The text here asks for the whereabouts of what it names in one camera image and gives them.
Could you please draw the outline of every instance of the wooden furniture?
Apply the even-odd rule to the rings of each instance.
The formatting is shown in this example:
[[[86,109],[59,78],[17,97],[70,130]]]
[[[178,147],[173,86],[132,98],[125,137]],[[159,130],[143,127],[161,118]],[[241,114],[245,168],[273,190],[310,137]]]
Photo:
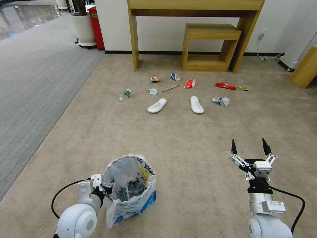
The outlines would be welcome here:
[[[230,69],[237,72],[244,50],[265,0],[127,0],[133,68],[139,63],[137,16],[162,17],[239,17],[241,36]]]
[[[183,70],[227,72],[241,31],[230,24],[186,24]],[[188,55],[190,40],[224,40],[220,55]]]
[[[301,88],[306,88],[308,84],[317,76],[317,45],[310,48],[307,55],[296,68],[291,76],[294,81]]]

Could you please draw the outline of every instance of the wooden stool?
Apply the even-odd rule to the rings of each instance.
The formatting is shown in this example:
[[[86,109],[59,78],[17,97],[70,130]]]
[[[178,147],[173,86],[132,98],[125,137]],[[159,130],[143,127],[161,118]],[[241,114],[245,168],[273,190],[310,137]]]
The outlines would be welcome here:
[[[317,76],[317,45],[313,45],[307,55],[296,68],[291,76],[296,84],[301,88],[306,88],[308,84]]]
[[[181,64],[184,71],[227,72],[241,31],[231,24],[186,24]],[[191,39],[224,40],[220,55],[188,55]]]

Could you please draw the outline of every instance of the plastic bottle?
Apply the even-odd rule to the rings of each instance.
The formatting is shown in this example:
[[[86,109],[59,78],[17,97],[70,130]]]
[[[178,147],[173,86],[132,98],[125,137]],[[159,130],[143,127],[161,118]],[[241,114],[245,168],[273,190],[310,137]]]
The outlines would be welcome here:
[[[229,98],[213,98],[212,101],[213,101],[214,103],[219,104],[219,105],[228,106],[230,99],[229,99]]]
[[[121,97],[119,98],[119,101],[122,101],[123,99],[128,98],[131,95],[131,90],[130,89],[126,89],[123,94],[121,95]]]

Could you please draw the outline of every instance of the yellow label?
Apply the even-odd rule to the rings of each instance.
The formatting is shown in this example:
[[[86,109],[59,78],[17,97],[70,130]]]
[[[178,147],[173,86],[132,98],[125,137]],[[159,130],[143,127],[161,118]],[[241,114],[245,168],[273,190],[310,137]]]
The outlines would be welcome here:
[[[150,174],[149,174],[149,172],[145,171],[145,169],[144,169],[143,167],[140,168],[140,171],[141,171],[141,173],[143,173],[144,176],[146,177],[145,186],[147,186],[147,185],[148,185],[148,181],[149,181]]]

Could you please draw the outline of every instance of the power cord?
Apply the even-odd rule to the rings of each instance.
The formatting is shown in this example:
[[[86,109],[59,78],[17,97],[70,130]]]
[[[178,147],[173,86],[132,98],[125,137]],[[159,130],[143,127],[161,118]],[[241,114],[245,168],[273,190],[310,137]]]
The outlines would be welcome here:
[[[262,57],[262,56],[259,56],[258,51],[259,51],[259,48],[257,48],[257,56],[258,56],[259,58],[261,58],[260,61],[265,61],[265,60],[273,59],[273,58],[276,58],[276,57],[280,56],[281,54],[284,54],[284,53],[280,53],[280,54],[278,54],[278,55],[276,55],[276,56],[273,56],[273,57],[268,57],[268,56],[263,56],[263,57]]]
[[[304,212],[304,209],[305,209],[305,200],[304,200],[303,198],[301,198],[300,196],[296,195],[296,194],[292,194],[292,193],[289,193],[289,192],[280,190],[280,189],[278,189],[278,188],[274,188],[274,187],[272,187],[272,186],[270,186],[270,185],[264,183],[262,180],[260,180],[260,179],[259,179],[258,177],[256,177],[254,174],[253,174],[253,176],[254,176],[258,181],[260,181],[261,183],[263,183],[265,186],[267,186],[267,187],[269,187],[269,188],[271,188],[271,189],[273,189],[273,190],[275,190],[275,191],[278,191],[278,192],[281,192],[281,193],[290,195],[290,196],[292,196],[292,197],[296,197],[296,198],[298,198],[299,200],[301,200],[301,202],[302,202],[301,209],[300,209],[299,213],[297,214],[297,217],[295,218],[295,220],[294,220],[294,222],[293,222],[293,225],[292,225],[292,227],[291,227],[291,232],[292,232],[292,234],[293,234],[293,233],[294,233],[294,230],[295,230],[295,226],[296,226],[298,220],[300,219],[300,216],[301,216],[301,215],[303,214],[303,212]]]
[[[52,212],[53,212],[53,214],[55,215],[55,217],[57,217],[57,219],[59,219],[59,215],[57,215],[57,213],[56,213],[55,210],[54,210],[54,201],[55,201],[55,198],[57,197],[57,195],[58,195],[61,191],[63,191],[65,188],[67,188],[67,187],[69,187],[69,186],[71,186],[71,185],[74,185],[74,184],[79,183],[79,182],[81,182],[81,181],[90,180],[90,179],[91,179],[91,178],[82,179],[82,180],[78,180],[78,181],[76,181],[76,182],[72,182],[72,183],[66,185],[65,187],[63,187],[61,190],[59,190],[59,191],[55,194],[55,196],[53,197],[53,200],[52,200],[51,209],[52,209]]]

